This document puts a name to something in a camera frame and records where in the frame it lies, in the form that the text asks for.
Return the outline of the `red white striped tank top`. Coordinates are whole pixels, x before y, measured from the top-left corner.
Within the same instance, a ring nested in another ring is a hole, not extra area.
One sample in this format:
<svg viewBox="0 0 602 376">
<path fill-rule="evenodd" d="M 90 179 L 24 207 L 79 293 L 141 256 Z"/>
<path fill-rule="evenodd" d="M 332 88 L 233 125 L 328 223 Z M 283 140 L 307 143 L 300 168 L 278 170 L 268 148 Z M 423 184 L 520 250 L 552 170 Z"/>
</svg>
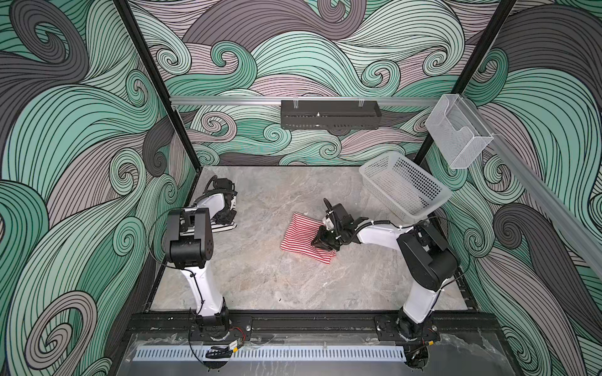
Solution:
<svg viewBox="0 0 602 376">
<path fill-rule="evenodd" d="M 336 252 L 322 250 L 312 244 L 318 235 L 320 226 L 322 226 L 322 222 L 294 212 L 281 242 L 281 250 L 305 255 L 324 264 L 331 263 Z"/>
</svg>

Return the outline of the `black white striped tank top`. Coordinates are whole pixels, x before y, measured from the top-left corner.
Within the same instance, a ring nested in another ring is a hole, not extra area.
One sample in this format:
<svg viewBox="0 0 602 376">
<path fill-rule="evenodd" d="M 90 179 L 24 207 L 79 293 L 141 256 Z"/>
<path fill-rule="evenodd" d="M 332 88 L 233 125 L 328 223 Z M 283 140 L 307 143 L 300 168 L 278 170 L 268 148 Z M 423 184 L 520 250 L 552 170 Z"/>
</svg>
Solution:
<svg viewBox="0 0 602 376">
<path fill-rule="evenodd" d="M 219 224 L 216 222 L 211 222 L 211 226 L 212 226 L 213 233 L 219 233 L 219 232 L 233 230 L 237 227 L 237 224 L 236 224 L 236 222 L 232 222 L 229 224 Z"/>
</svg>

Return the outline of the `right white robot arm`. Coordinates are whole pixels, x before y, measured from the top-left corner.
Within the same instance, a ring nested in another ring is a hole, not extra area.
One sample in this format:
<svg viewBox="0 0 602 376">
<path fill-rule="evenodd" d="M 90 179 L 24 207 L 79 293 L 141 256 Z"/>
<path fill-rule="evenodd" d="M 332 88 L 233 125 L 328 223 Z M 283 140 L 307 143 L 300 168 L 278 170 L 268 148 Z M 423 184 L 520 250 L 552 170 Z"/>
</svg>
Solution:
<svg viewBox="0 0 602 376">
<path fill-rule="evenodd" d="M 398 328 L 406 338 L 415 338 L 436 306 L 441 290 L 452 281 L 459 257 L 430 222 L 396 226 L 390 220 L 354 219 L 341 204 L 327 199 L 325 217 L 311 244 L 324 251 L 375 244 L 401 252 L 412 276 L 409 296 L 398 313 Z"/>
</svg>

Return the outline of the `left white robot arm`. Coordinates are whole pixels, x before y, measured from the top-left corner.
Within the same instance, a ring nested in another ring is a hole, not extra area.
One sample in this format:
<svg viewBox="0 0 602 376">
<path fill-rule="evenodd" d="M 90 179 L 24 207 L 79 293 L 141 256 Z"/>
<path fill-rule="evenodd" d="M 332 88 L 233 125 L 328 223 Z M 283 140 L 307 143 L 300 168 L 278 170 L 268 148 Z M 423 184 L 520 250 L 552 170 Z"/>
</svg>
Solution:
<svg viewBox="0 0 602 376">
<path fill-rule="evenodd" d="M 187 279 L 195 299 L 194 320 L 203 329 L 227 331 L 229 309 L 219 292 L 210 260 L 215 233 L 236 228 L 235 183 L 214 175 L 200 197 L 185 208 L 168 211 L 166 261 Z"/>
</svg>

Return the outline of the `white plastic laundry basket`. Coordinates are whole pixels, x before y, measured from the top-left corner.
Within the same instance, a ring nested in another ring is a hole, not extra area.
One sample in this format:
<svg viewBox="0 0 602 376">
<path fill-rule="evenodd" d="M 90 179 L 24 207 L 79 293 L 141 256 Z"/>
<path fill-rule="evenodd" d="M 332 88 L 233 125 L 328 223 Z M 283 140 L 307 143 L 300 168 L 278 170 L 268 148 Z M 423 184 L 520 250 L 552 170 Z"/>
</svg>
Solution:
<svg viewBox="0 0 602 376">
<path fill-rule="evenodd" d="M 447 186 L 399 152 L 381 154 L 359 172 L 364 187 L 404 226 L 426 219 L 452 197 Z"/>
</svg>

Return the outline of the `black perforated wall tray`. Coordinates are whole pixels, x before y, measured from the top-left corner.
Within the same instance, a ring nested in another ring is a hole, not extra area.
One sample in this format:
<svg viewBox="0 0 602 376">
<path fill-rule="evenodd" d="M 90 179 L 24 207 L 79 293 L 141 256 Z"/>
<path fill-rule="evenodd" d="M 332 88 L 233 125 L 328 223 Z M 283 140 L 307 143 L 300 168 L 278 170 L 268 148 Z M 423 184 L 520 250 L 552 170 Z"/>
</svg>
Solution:
<svg viewBox="0 0 602 376">
<path fill-rule="evenodd" d="M 280 109 L 283 129 L 326 130 L 334 136 L 377 129 L 383 118 L 374 100 L 283 100 Z"/>
</svg>

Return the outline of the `clear plastic wall bin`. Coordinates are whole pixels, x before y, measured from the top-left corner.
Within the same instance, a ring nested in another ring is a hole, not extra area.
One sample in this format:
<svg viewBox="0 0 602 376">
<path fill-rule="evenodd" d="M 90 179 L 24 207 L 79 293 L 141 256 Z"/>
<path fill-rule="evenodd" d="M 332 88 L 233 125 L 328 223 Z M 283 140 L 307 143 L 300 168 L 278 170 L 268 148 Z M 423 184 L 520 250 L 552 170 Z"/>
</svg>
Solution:
<svg viewBox="0 0 602 376">
<path fill-rule="evenodd" d="M 450 169 L 468 169 L 494 139 L 477 107 L 459 94 L 443 95 L 425 125 Z"/>
</svg>

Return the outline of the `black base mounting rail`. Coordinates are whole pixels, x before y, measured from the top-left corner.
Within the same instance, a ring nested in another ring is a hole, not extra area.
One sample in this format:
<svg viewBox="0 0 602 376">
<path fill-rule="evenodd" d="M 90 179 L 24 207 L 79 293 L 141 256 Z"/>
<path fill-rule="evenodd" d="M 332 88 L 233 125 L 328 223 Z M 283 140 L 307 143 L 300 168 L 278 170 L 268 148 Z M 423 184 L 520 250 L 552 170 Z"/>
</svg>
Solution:
<svg viewBox="0 0 602 376">
<path fill-rule="evenodd" d="M 381 342 L 435 341 L 443 334 L 497 332 L 494 315 L 436 311 L 422 324 L 404 324 L 394 310 L 232 310 L 225 319 L 203 319 L 188 311 L 134 314 L 125 332 L 133 335 L 182 333 L 194 341 L 240 338 L 265 342 L 278 335 L 358 335 Z"/>
</svg>

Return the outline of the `aluminium wall rail right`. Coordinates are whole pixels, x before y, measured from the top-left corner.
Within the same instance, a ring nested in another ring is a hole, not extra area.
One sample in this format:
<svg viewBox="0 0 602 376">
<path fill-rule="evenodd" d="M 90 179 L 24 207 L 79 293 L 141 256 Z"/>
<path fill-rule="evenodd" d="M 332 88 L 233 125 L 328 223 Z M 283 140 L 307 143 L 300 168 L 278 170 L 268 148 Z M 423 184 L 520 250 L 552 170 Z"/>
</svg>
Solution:
<svg viewBox="0 0 602 376">
<path fill-rule="evenodd" d="M 552 220 L 574 251 L 601 275 L 601 224 L 593 222 L 586 207 L 567 206 L 554 190 L 589 193 L 597 167 L 587 167 L 576 154 L 578 147 L 562 153 L 561 138 L 531 135 L 517 115 L 497 104 L 478 109 L 468 102 L 473 122 L 481 122 L 492 133 L 491 146 L 502 158 L 539 208 Z"/>
</svg>

